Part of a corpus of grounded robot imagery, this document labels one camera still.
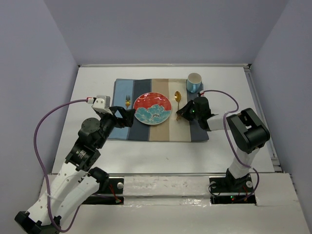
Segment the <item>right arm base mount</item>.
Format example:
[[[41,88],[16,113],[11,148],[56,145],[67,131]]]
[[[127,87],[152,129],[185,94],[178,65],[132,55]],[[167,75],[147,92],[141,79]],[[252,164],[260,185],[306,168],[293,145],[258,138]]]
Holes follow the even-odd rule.
[[[225,204],[256,204],[255,195],[248,196],[254,190],[251,176],[248,175],[236,185],[227,185],[225,177],[210,177],[208,192],[212,205]]]

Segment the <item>gold fork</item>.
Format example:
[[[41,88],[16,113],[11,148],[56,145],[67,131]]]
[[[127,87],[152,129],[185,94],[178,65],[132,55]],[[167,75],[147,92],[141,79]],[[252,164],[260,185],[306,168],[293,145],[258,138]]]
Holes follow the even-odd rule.
[[[128,109],[131,106],[131,96],[130,95],[126,96],[125,106],[126,106],[126,109]]]

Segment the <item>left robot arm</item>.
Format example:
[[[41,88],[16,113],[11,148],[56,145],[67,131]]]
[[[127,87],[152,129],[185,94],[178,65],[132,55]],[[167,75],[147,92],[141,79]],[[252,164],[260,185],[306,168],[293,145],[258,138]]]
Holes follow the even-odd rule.
[[[104,192],[109,175],[93,164],[114,128],[131,127],[135,109],[114,106],[95,108],[100,118],[88,118],[81,124],[78,139],[65,158],[58,175],[46,181],[47,190],[27,211],[18,212],[15,221],[28,234],[59,234],[70,215],[92,194]]]

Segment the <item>red and teal plate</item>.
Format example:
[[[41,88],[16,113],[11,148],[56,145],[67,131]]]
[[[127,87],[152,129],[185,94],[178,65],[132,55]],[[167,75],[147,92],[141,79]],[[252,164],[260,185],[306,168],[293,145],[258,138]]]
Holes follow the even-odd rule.
[[[169,99],[157,92],[140,95],[134,102],[135,118],[146,125],[158,125],[166,121],[172,112]]]

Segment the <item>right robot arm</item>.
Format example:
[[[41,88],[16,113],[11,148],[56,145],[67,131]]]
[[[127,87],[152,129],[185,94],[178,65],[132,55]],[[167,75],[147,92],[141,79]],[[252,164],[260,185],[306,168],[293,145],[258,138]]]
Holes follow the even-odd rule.
[[[213,193],[222,188],[226,192],[235,192],[243,187],[253,169],[255,155],[270,139],[269,130],[254,110],[247,108],[221,116],[212,113],[206,97],[197,97],[176,113],[189,122],[196,121],[207,132],[225,131],[234,159],[225,177],[211,182],[209,190]]]

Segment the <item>gold spoon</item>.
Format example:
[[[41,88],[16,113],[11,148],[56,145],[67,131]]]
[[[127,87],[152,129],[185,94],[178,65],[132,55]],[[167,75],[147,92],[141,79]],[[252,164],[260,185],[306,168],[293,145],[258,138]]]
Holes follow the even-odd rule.
[[[175,101],[177,102],[177,111],[179,110],[179,104],[181,101],[181,93],[179,91],[175,92]],[[176,115],[176,121],[179,121],[180,116],[179,114]]]

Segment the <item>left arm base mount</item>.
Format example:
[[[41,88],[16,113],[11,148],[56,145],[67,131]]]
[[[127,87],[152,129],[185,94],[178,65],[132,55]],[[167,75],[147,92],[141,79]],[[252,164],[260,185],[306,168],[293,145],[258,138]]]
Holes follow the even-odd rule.
[[[90,195],[83,205],[123,205],[124,178],[110,177],[108,182],[100,183],[99,190]]]

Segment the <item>light blue mug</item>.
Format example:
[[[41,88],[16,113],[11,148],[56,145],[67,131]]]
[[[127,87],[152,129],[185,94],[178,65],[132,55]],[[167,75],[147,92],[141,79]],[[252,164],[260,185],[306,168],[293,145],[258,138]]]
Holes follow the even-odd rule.
[[[186,89],[190,93],[195,93],[202,83],[202,77],[198,73],[190,73],[186,81]]]

